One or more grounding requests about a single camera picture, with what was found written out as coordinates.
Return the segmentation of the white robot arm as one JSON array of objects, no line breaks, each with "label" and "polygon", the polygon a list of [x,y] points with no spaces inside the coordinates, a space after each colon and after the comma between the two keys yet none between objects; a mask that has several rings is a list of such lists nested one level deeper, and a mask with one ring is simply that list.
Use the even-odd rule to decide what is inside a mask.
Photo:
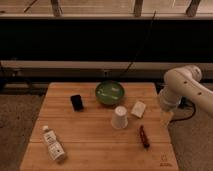
[{"label": "white robot arm", "polygon": [[165,86],[157,96],[164,126],[168,126],[172,120],[172,110],[180,104],[182,97],[192,101],[213,118],[213,91],[200,84],[201,79],[202,72],[195,65],[173,68],[164,74]]}]

